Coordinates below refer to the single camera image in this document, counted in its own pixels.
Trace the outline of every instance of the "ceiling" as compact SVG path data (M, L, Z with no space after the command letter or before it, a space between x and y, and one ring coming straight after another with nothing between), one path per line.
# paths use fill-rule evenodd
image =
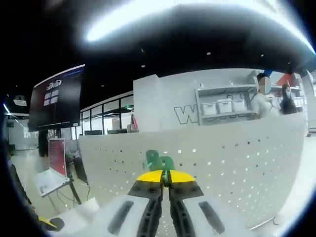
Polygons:
M152 74L162 77L213 68L285 73L315 69L316 61L310 60L315 57L304 44L274 21L246 9L177 7L123 27L106 39L87 42L91 23L125 2L25 0L21 5L10 1L5 11L10 36L5 57L10 68L8 105L16 94L25 95L29 104L35 84L80 64L86 64L81 108L131 91L133 80ZM307 2L292 4L303 14L316 45L315 11ZM27 113L27 109L13 112Z

